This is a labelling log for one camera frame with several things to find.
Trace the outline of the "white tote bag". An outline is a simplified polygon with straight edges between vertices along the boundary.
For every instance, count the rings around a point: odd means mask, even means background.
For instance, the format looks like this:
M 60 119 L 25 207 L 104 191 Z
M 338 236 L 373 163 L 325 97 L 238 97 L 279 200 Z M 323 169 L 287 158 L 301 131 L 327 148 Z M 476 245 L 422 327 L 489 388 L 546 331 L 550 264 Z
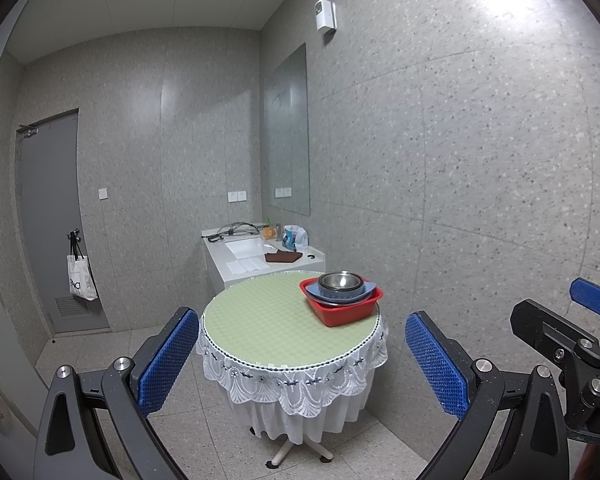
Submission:
M 69 290 L 73 296 L 86 301 L 98 298 L 97 289 L 88 258 L 80 246 L 80 231 L 73 230 L 68 234 L 69 255 L 67 256 Z

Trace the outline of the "medium steel bowl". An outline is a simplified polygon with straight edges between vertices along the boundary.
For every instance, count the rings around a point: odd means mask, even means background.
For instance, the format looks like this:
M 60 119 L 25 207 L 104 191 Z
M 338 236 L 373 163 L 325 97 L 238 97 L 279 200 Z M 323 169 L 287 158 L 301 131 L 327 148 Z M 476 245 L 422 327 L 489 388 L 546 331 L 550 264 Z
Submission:
M 355 292 L 364 286 L 364 278 L 349 271 L 335 271 L 322 274 L 317 283 L 330 292 Z

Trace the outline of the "orange bottle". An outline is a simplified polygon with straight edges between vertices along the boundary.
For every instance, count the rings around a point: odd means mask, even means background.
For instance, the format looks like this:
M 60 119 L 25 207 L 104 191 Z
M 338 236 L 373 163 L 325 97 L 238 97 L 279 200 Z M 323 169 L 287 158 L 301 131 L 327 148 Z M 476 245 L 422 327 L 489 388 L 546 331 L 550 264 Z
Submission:
M 276 237 L 276 229 L 274 226 L 265 226 L 262 230 L 262 235 L 266 240 L 272 240 Z

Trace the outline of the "grey door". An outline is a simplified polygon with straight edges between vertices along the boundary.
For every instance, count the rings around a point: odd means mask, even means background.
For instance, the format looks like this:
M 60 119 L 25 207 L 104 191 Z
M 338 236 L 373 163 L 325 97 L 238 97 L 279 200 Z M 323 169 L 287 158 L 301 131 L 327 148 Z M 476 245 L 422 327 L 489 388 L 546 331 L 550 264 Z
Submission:
M 33 283 L 53 333 L 106 330 L 99 299 L 71 286 L 68 258 L 85 256 L 76 174 L 78 114 L 22 125 L 18 130 L 19 213 Z

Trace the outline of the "double wall socket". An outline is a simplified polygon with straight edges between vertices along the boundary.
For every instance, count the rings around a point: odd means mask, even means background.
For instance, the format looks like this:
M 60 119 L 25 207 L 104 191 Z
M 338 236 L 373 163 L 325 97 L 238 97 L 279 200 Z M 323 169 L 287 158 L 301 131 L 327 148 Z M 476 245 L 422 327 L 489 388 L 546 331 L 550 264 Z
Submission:
M 246 191 L 235 191 L 227 193 L 227 200 L 230 203 L 241 203 L 247 200 L 247 192 Z

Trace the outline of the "ribbed steel bowl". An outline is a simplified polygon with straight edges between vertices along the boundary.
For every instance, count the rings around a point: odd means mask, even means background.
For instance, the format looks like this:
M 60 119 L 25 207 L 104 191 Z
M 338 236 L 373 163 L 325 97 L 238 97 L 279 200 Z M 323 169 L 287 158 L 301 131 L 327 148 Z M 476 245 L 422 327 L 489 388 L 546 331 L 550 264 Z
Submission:
M 355 292 L 330 292 L 329 290 L 322 289 L 317 283 L 317 290 L 322 296 L 327 298 L 353 298 L 364 292 L 365 285 Z

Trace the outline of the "round table green cloth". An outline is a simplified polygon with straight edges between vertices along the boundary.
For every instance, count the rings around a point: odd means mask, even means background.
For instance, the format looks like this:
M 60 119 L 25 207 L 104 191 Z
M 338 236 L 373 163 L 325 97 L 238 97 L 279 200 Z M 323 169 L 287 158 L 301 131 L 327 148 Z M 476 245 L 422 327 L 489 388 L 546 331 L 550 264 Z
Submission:
M 196 351 L 240 426 L 300 445 L 340 434 L 364 410 L 388 360 L 379 309 L 328 327 L 300 284 L 306 272 L 248 278 L 216 295 L 200 318 Z

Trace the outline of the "blue white package bag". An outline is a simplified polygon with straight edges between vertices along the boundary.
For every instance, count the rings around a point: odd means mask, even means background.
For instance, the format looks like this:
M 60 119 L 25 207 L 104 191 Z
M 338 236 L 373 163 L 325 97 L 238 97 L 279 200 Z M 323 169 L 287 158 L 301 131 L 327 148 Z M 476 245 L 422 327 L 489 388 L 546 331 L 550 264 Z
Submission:
M 305 228 L 302 226 L 284 226 L 283 248 L 290 252 L 306 252 L 309 248 L 309 237 Z

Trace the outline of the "white table base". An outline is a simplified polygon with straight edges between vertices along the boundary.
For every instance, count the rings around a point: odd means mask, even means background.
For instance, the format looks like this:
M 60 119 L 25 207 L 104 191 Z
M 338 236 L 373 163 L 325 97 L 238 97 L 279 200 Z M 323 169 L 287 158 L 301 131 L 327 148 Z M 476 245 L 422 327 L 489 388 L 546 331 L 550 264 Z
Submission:
M 308 437 L 305 437 L 301 444 L 294 444 L 289 438 L 286 438 L 276 453 L 265 463 L 265 467 L 269 470 L 278 469 L 289 455 L 295 456 L 299 453 L 312 453 L 323 464 L 329 464 L 335 458 L 335 454 L 332 451 L 329 451 L 324 445 Z

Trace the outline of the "large steel bowl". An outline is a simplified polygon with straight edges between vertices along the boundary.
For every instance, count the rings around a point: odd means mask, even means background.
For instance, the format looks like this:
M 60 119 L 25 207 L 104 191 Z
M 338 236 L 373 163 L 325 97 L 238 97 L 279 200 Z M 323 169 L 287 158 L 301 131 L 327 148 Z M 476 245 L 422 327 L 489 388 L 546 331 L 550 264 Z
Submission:
M 340 308 L 347 306 L 355 306 L 356 304 L 364 304 L 365 301 L 369 300 L 372 294 L 363 294 L 355 298 L 325 298 L 316 297 L 315 300 L 325 307 Z

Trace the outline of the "white wall box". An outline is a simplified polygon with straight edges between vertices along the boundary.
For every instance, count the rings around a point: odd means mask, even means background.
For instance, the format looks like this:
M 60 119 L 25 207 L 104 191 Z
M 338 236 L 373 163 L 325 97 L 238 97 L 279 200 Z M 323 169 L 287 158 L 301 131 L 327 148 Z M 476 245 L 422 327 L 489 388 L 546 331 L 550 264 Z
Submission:
M 321 34 L 332 34 L 337 30 L 336 4 L 330 0 L 317 0 L 314 4 L 316 30 Z

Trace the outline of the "white sink counter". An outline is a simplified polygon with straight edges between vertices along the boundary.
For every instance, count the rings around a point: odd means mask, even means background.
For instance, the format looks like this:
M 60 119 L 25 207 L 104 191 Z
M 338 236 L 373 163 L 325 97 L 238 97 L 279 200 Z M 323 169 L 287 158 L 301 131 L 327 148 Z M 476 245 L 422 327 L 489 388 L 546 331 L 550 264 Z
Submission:
M 309 247 L 291 263 L 268 262 L 266 255 L 283 249 L 277 240 L 265 240 L 260 234 L 248 232 L 234 236 L 224 234 L 226 228 L 201 232 L 204 241 L 206 268 L 213 292 L 219 294 L 247 278 L 286 271 L 326 271 L 324 252 Z

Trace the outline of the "wall mirror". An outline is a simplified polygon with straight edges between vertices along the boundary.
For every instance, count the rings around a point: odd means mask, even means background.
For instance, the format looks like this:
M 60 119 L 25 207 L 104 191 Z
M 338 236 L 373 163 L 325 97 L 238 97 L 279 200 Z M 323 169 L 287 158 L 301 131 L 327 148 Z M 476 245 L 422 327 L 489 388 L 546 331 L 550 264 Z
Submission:
M 265 81 L 262 140 L 263 192 L 268 204 L 311 212 L 306 46 L 300 46 Z

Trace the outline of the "red plastic basin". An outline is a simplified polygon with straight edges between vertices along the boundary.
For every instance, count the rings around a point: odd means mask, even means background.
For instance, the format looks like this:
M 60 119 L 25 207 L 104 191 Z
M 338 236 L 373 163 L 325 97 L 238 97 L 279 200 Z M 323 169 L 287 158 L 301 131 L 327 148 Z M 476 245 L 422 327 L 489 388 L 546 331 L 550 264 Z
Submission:
M 384 292 L 372 282 L 365 283 L 365 292 L 360 298 L 351 302 L 328 302 L 314 294 L 318 278 L 307 278 L 299 284 L 302 294 L 306 296 L 311 310 L 317 318 L 328 327 L 336 327 L 369 318 L 375 311 L 378 301 L 384 298 Z

